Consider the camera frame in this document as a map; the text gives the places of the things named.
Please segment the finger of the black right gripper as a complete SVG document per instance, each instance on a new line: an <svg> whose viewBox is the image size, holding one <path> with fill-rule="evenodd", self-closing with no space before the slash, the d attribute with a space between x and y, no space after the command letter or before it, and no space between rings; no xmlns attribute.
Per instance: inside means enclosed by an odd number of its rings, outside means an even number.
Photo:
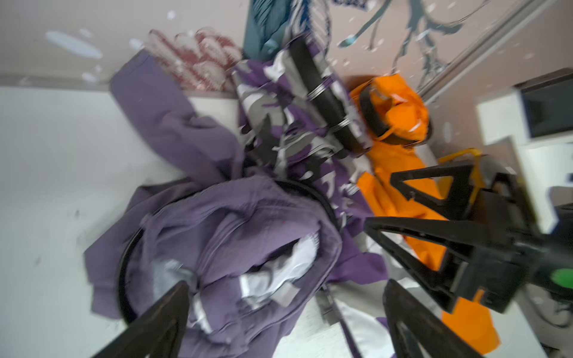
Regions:
<svg viewBox="0 0 573 358"><path fill-rule="evenodd" d="M390 184L407 200L415 201L446 219L463 219L474 191L472 163L446 163L394 172Z"/></svg>
<svg viewBox="0 0 573 358"><path fill-rule="evenodd" d="M447 313L454 311L460 298L488 308L475 261L478 251L488 244L485 225L375 217L364 222L364 231Z"/></svg>

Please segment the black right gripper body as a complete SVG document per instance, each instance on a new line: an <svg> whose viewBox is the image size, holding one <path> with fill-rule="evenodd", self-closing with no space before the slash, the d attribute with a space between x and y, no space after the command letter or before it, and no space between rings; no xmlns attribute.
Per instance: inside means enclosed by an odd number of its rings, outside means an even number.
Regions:
<svg viewBox="0 0 573 358"><path fill-rule="evenodd" d="M485 233L472 242L479 258L469 268L483 291L480 304L504 313L527 284L554 290L549 235L540 231L526 187L513 170L490 155L475 158L474 170L478 192L469 218Z"/></svg>

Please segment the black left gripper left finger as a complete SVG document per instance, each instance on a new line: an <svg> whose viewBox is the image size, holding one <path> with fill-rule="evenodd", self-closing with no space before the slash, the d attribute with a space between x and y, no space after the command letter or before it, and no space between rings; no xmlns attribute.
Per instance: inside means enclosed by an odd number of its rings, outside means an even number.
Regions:
<svg viewBox="0 0 573 358"><path fill-rule="evenodd" d="M94 357L177 357L189 308L188 285L181 281Z"/></svg>

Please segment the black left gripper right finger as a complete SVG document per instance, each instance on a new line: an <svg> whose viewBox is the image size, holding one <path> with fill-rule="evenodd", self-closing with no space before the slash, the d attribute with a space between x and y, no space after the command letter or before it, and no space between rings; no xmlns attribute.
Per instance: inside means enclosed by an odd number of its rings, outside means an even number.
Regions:
<svg viewBox="0 0 573 358"><path fill-rule="evenodd" d="M386 284L383 306L397 357L480 357L397 281Z"/></svg>

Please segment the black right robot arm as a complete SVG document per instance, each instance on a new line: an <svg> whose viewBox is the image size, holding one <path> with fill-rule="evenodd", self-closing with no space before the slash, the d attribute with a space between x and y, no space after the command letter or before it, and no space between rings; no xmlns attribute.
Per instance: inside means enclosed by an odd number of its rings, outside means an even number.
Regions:
<svg viewBox="0 0 573 358"><path fill-rule="evenodd" d="M495 171L485 184L478 174L475 160L393 173L395 189L440 218L369 218L365 232L446 312L464 298L503 313L528 283L571 303L572 206L559 207L557 226L543 234L514 174ZM428 268L390 234L443 246L443 261Z"/></svg>

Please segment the lilac purple trousers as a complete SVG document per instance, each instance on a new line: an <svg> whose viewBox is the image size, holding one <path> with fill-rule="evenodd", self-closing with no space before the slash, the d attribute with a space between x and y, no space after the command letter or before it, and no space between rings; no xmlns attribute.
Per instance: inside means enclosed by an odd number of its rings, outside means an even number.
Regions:
<svg viewBox="0 0 573 358"><path fill-rule="evenodd" d="M190 308L180 357L271 357L305 305L326 284L342 237L318 202L283 191L246 144L198 116L147 51L110 82L146 144L180 169L181 180L142 186L125 214L84 254L93 311L122 317L119 261L143 224L127 273L140 315L177 282Z"/></svg>

